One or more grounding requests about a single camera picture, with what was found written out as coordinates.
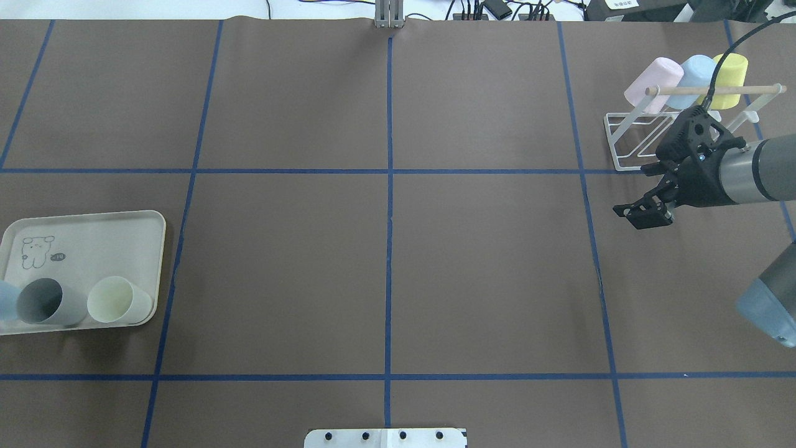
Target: light blue cup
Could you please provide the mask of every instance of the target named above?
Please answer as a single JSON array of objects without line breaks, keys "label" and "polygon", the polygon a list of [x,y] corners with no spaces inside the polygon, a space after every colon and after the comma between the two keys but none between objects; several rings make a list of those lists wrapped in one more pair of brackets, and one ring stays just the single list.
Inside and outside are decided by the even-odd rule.
[{"label": "light blue cup", "polygon": [[17,297],[20,292],[16,286],[0,280],[0,320],[17,318]]},{"label": "light blue cup", "polygon": [[[704,54],[695,54],[683,62],[683,77],[677,87],[706,87],[710,84],[716,63]],[[699,95],[672,95],[666,105],[675,109],[690,108]]]}]

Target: cartoon dog drawing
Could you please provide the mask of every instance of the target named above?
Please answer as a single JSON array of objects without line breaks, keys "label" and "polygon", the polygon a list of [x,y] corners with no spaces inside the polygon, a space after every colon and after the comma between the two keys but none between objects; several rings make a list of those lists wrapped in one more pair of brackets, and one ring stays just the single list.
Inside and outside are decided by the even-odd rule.
[{"label": "cartoon dog drawing", "polygon": [[33,237],[22,240],[22,268],[41,268],[47,261],[50,243],[55,237]]}]

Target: white tray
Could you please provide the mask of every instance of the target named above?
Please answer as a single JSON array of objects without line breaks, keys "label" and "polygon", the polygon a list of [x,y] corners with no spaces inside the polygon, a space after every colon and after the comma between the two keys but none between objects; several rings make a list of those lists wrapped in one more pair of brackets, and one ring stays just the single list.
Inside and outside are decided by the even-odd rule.
[{"label": "white tray", "polygon": [[[41,238],[43,247],[26,253],[25,238]],[[112,275],[125,277],[153,299],[152,312],[137,324],[102,324],[86,316],[79,324],[26,324],[0,320],[0,336],[87,328],[130,327],[147,322],[158,308],[166,220],[154,210],[74,214],[20,219],[0,242],[0,277],[22,288],[38,278],[52,278],[88,297],[92,286]]]}]

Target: white drying rack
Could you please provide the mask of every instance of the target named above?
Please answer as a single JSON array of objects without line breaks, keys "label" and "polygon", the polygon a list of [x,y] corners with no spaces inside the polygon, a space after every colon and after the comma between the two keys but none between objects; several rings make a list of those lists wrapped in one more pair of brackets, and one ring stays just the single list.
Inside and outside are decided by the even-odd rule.
[{"label": "white drying rack", "polygon": [[[787,91],[787,87],[782,84],[773,85],[754,85],[742,87],[718,87],[716,95],[759,95],[751,102],[738,116],[733,118],[725,127],[730,132],[735,132],[741,124],[746,121],[758,123],[760,117],[757,112],[769,101],[773,100],[780,93]],[[708,93],[707,87],[648,87],[644,98],[630,112],[609,112],[605,114],[605,132],[608,137],[608,147],[611,149],[611,156],[614,159],[616,171],[640,171],[641,165],[622,164],[624,159],[655,157],[655,154],[646,151],[657,141],[657,139],[669,129],[674,119],[680,115],[680,111],[644,113],[644,109],[659,95],[704,95]],[[721,121],[721,114],[718,111],[708,111],[717,121]],[[617,152],[617,143],[630,129],[631,126],[641,126],[649,131],[642,133],[641,141],[626,154]]]}]

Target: white bracket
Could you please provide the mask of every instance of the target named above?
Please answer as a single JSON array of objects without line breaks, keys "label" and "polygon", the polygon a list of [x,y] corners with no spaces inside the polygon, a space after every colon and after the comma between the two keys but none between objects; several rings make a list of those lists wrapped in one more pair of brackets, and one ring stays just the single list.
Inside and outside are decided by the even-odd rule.
[{"label": "white bracket", "polygon": [[404,0],[376,0],[376,27],[403,28]]},{"label": "white bracket", "polygon": [[[758,94],[758,98],[752,101],[738,116],[733,118],[726,126],[730,132],[735,132],[741,124],[750,121],[758,123],[760,118],[757,112],[773,100],[780,93],[787,91],[787,87],[782,84],[773,85],[758,85],[747,87],[719,87],[716,88],[716,95],[727,94]],[[646,90],[646,95],[638,103],[638,105],[630,112],[620,113],[607,113],[603,119],[605,124],[605,132],[608,138],[608,147],[611,150],[611,157],[614,160],[614,168],[616,171],[640,171],[640,165],[622,165],[622,160],[629,157],[643,158],[654,157],[655,154],[647,153],[655,141],[662,136],[669,126],[672,125],[674,119],[680,114],[680,111],[674,112],[659,112],[659,113],[644,113],[644,109],[659,95],[704,95],[708,92],[707,87],[668,87],[662,88],[659,86],[649,87]],[[713,118],[721,121],[721,114],[718,111],[708,111]],[[617,152],[616,145],[619,140],[625,135],[631,126],[648,127],[651,130],[647,132],[644,138],[635,145],[630,151],[625,154]]]},{"label": "white bracket", "polygon": [[467,431],[457,428],[312,430],[304,448],[467,448]]}]

